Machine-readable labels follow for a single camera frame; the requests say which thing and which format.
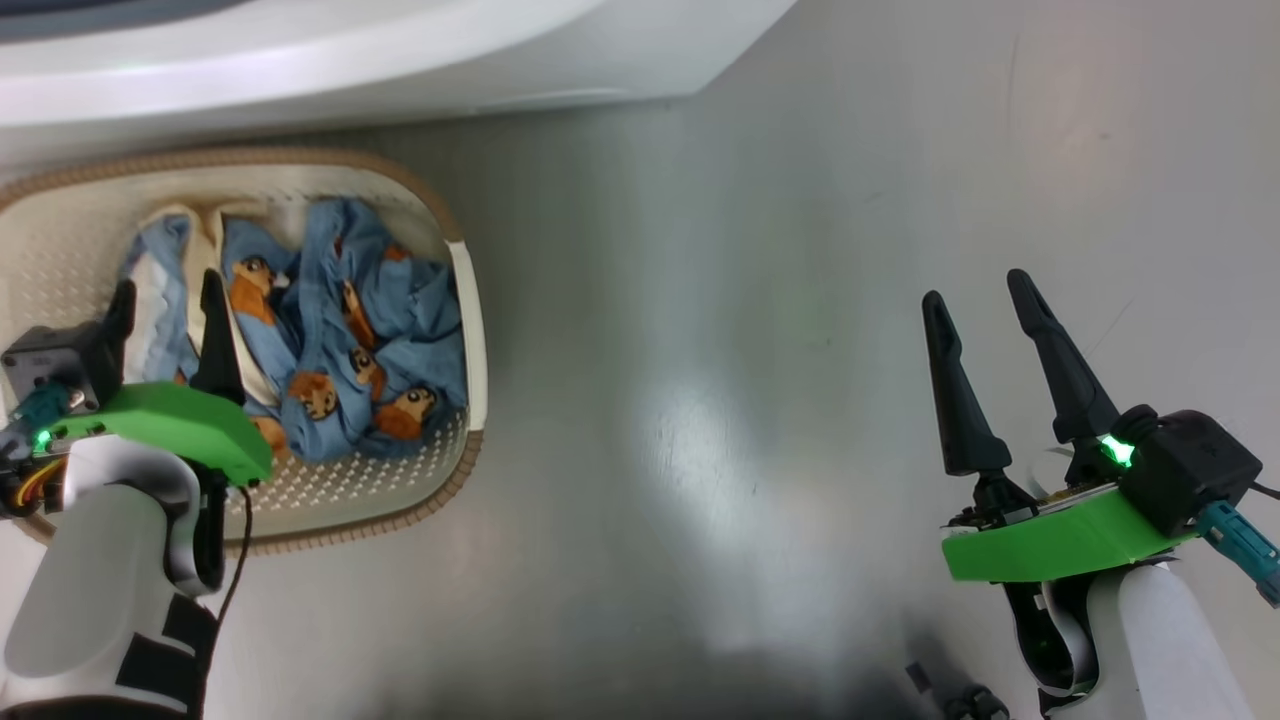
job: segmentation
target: metallic table surface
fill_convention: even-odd
[[[1034,716],[1002,593],[938,550],[972,483],[942,474],[920,296],[946,296],[1019,479],[1052,409],[1010,266],[1117,405],[1206,409],[1268,462],[1276,20],[804,0],[690,100],[288,138],[453,205],[490,423],[442,514],[248,564],[207,716],[928,716],[913,660]],[[12,612],[40,551],[0,542]],[[1184,556],[1268,715],[1280,628]]]

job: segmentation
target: green bracket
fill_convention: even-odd
[[[271,446],[234,402],[174,383],[124,386],[105,407],[55,423],[55,437],[110,433],[221,470],[233,486],[271,477]]]
[[[1042,583],[1130,565],[1194,537],[1166,538],[1111,491],[1007,528],[950,537],[942,555],[956,580]]]

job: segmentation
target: white appliance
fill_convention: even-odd
[[[795,0],[161,0],[155,17],[156,0],[58,0],[97,6],[44,23],[31,14],[40,1],[0,0],[5,169],[689,95]],[[173,19],[174,4],[205,14]],[[114,24],[136,27],[93,29],[125,12]]]

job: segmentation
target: basket rim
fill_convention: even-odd
[[[444,200],[430,186],[399,163],[371,152],[346,149],[266,146],[183,150],[50,170],[19,178],[0,187],[0,213],[33,195],[76,184],[150,173],[236,165],[337,165],[384,176],[403,186],[426,205],[428,210],[435,215],[440,234],[447,243],[465,247],[462,228]],[[417,524],[438,512],[457,496],[471,477],[483,445],[484,429],[470,429],[462,455],[453,471],[440,487],[413,505],[343,525],[268,536],[262,539],[253,538],[250,542],[248,555],[282,555],[311,547],[339,544],[402,530]],[[46,546],[52,541],[58,529],[41,515],[29,515],[14,520],[14,523],[28,537]],[[234,551],[237,556],[241,553],[241,544],[239,538],[224,538],[223,541],[223,547],[228,552]]]

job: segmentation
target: yellow wire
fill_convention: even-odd
[[[49,465],[45,465],[40,470],[32,473],[31,477],[23,480],[22,486],[18,488],[18,496],[14,498],[14,505],[17,505],[18,507],[27,505],[27,501],[24,500],[27,497],[27,491],[29,491],[32,486],[35,486],[41,479],[47,480],[49,475],[52,475],[54,470],[61,468],[63,462],[65,461],[67,461],[65,457],[60,457],[54,462],[50,462]]]

